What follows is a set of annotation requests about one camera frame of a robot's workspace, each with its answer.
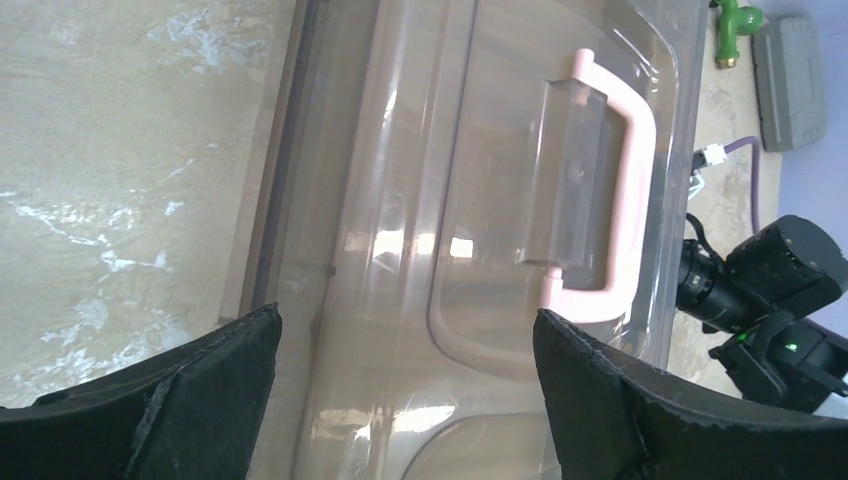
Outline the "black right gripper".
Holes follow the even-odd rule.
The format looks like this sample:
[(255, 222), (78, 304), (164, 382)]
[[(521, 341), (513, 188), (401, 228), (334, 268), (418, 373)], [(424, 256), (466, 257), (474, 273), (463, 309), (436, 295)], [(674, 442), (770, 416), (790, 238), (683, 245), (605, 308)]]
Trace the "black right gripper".
[(804, 413), (847, 395), (847, 340), (811, 314), (847, 293), (847, 260), (810, 220), (784, 215), (720, 256), (702, 223), (683, 242), (676, 307), (705, 334), (728, 339), (709, 350), (743, 399)]

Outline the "beige translucent plastic toolbox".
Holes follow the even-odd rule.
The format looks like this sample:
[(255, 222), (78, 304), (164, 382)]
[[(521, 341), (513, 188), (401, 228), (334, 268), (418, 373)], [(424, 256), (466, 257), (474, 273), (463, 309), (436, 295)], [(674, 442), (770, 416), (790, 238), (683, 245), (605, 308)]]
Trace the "beige translucent plastic toolbox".
[(253, 479), (557, 479), (532, 353), (542, 281), (602, 288), (631, 126), (655, 143), (638, 292), (590, 326), (664, 366), (702, 1), (299, 1), (247, 268), (283, 319)]

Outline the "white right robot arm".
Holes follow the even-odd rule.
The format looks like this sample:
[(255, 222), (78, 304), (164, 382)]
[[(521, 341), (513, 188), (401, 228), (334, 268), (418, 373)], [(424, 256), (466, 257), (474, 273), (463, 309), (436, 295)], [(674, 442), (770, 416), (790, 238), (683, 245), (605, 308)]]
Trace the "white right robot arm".
[(705, 334), (728, 339), (709, 350), (743, 399), (812, 414), (847, 395), (847, 340), (811, 314), (847, 293), (847, 260), (810, 220), (784, 215), (721, 256), (702, 223), (683, 242), (676, 307)]

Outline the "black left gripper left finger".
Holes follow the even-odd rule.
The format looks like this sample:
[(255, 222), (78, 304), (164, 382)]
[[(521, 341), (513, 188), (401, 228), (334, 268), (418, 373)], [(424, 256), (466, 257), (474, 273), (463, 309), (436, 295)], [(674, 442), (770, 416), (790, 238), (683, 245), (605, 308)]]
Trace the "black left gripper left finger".
[(243, 479), (282, 318), (263, 306), (196, 340), (1, 412), (5, 479)]

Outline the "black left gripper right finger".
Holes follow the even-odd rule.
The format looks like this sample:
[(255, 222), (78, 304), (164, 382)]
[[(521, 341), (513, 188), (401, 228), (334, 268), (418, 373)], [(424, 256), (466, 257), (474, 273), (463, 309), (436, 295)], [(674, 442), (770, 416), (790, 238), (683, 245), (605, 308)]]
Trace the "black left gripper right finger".
[(843, 479), (843, 419), (686, 381), (541, 309), (533, 352), (566, 479)]

